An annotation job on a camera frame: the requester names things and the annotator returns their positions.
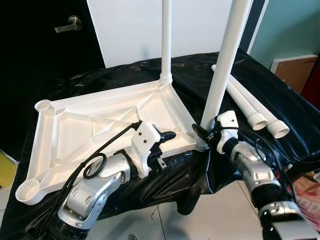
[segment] white plastic tray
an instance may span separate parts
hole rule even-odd
[[[155,124],[176,137],[160,148],[162,158],[188,150],[203,151],[194,140],[194,120],[177,93],[159,81],[127,86],[35,105],[38,123],[25,182],[15,193],[28,205],[62,188],[75,168],[106,141],[139,120]],[[102,152],[108,156],[131,145],[129,130]]]

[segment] black tablecloth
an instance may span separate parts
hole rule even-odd
[[[217,57],[218,53],[203,53],[172,59],[172,85],[198,124],[213,76],[211,66],[216,63]],[[48,93],[47,99],[54,101],[155,81],[159,78],[160,72],[161,60],[150,59],[86,72],[72,79],[56,79],[48,83],[44,91]],[[284,165],[319,159],[320,112],[316,108],[241,50],[237,52],[232,75],[289,126],[289,134],[280,139],[272,138],[266,128],[257,131],[284,153],[285,156],[276,151]],[[236,112],[241,128],[250,128],[245,116],[229,94],[225,93],[220,112],[227,110]],[[36,124],[35,118],[26,138],[22,159],[4,213],[0,229],[2,240],[19,239],[27,228],[43,217],[59,193],[50,193],[40,203],[32,206],[25,205],[15,198],[16,189],[27,176]],[[246,140],[253,143],[255,137],[247,135]],[[265,153],[273,161],[270,151],[265,149]],[[181,214],[189,214],[201,194],[215,193],[241,177],[228,159],[219,155],[215,149],[203,153],[188,151],[164,161],[170,166],[168,171],[152,171],[147,178],[136,177],[122,185],[110,196],[99,218],[108,218],[164,202],[177,202],[178,211]]]

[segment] door handle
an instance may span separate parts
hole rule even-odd
[[[75,15],[72,15],[68,18],[68,23],[69,25],[55,27],[54,28],[55,32],[58,34],[58,33],[73,31],[73,30],[80,31],[82,29],[82,22],[80,18]]]

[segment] white wall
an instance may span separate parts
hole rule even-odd
[[[232,0],[173,0],[172,57],[219,51]],[[87,0],[106,68],[161,57],[162,0]]]

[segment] door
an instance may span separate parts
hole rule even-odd
[[[17,161],[27,131],[37,117],[34,105],[45,97],[52,79],[104,68],[85,0],[8,1],[2,38],[0,149]],[[57,33],[77,16],[81,30]]]

